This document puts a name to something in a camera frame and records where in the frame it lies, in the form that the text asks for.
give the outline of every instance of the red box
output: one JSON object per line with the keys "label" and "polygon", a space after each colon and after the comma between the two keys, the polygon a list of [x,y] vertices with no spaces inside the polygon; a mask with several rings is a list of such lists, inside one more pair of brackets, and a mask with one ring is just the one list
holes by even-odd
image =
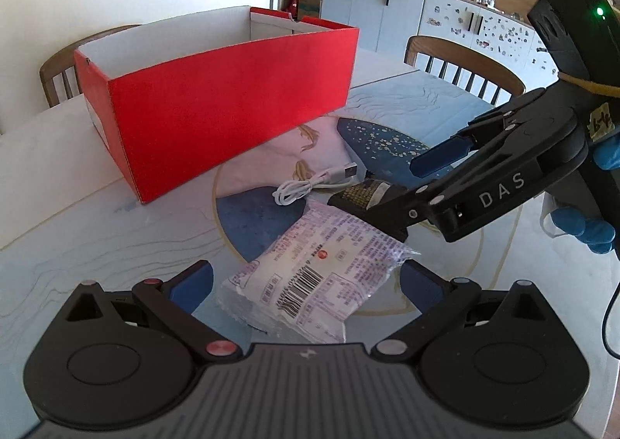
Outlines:
{"label": "red box", "polygon": [[141,202],[346,102],[359,30],[254,7],[82,45],[91,118]]}

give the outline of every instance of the blue glove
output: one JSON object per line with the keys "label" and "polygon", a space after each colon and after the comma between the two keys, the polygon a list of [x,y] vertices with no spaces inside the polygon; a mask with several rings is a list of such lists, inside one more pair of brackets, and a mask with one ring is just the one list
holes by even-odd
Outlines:
{"label": "blue glove", "polygon": [[[596,165],[606,171],[620,168],[620,134],[601,143],[593,154]],[[567,206],[551,212],[551,220],[566,234],[572,234],[594,253],[608,253],[614,248],[616,230],[602,219],[586,219],[576,208]]]}

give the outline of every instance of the white usb cable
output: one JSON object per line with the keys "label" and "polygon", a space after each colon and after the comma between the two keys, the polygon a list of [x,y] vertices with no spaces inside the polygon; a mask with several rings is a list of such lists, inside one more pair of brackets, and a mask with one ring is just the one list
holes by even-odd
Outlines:
{"label": "white usb cable", "polygon": [[310,180],[288,180],[274,192],[275,203],[287,206],[302,197],[312,189],[343,189],[355,183],[351,178],[357,173],[357,164],[349,163],[344,166],[324,169],[316,173]]}

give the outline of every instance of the black cable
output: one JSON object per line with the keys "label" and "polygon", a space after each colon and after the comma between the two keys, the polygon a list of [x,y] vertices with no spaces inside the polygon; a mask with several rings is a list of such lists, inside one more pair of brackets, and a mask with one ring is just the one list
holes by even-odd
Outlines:
{"label": "black cable", "polygon": [[607,350],[607,353],[609,353],[613,358],[620,360],[620,353],[617,353],[613,349],[611,349],[610,344],[607,342],[607,321],[610,318],[611,310],[614,307],[614,304],[616,303],[616,299],[618,298],[618,295],[620,295],[620,282],[618,282],[618,286],[616,287],[615,292],[611,296],[610,303],[607,305],[607,311],[605,312],[605,315],[603,317],[603,326],[601,328],[601,335],[603,336],[603,346]]}

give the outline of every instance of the floor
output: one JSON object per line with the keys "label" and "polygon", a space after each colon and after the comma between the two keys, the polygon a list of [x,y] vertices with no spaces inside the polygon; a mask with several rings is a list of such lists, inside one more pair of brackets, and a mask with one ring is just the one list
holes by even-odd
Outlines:
{"label": "floor", "polygon": [[611,408],[610,421],[607,423],[607,429],[603,435],[603,439],[619,439],[620,438],[620,379],[616,386],[616,397]]}

